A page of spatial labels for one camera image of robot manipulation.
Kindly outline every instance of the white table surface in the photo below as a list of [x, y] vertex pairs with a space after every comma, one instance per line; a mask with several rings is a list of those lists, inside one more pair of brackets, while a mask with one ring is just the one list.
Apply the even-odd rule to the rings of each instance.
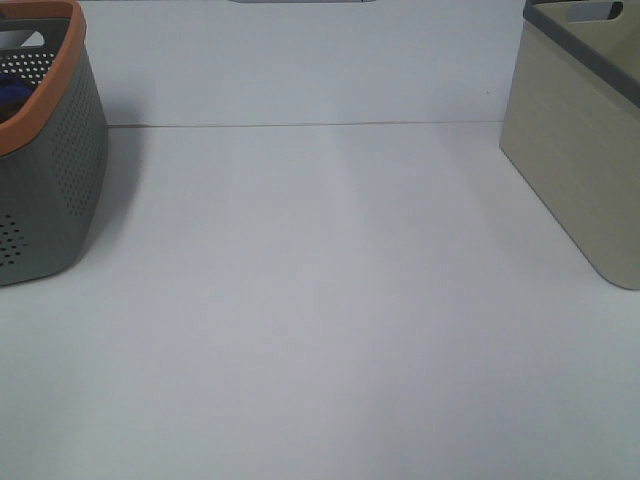
[[84, 2], [112, 124], [503, 118], [524, 0]]
[[112, 130], [84, 257], [0, 292], [1, 478], [635, 478], [640, 296], [499, 130]]

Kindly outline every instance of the gray basket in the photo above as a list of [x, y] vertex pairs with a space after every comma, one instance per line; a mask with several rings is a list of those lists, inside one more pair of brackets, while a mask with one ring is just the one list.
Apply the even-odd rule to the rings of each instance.
[[608, 281], [640, 289], [640, 1], [529, 0], [501, 146]]
[[0, 50], [1, 71], [38, 84], [0, 124], [0, 285], [8, 285], [54, 274], [77, 258], [102, 185], [107, 126], [79, 5], [11, 2], [0, 13], [0, 32], [44, 37], [41, 47]]

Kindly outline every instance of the beige storage bin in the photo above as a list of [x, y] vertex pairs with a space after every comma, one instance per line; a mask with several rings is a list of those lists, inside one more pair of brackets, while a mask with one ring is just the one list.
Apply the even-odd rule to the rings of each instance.
[[501, 147], [595, 269], [640, 289], [640, 0], [535, 1]]

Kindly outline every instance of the ventilation holes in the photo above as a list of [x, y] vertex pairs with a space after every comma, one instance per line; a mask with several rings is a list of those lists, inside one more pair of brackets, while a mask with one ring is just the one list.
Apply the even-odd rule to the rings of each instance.
[[18, 263], [27, 247], [24, 235], [13, 216], [0, 215], [0, 268]]
[[0, 54], [0, 71], [37, 86], [42, 83], [55, 56], [54, 53]]
[[91, 79], [88, 62], [79, 66], [80, 79], [64, 117], [53, 135], [53, 173], [70, 215], [85, 213], [99, 170], [101, 148], [96, 138], [98, 96]]

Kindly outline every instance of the blue object in basket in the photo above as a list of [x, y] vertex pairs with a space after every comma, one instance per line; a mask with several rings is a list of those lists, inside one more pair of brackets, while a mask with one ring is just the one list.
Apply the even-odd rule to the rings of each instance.
[[0, 107], [17, 101], [26, 101], [33, 90], [19, 78], [0, 73]]

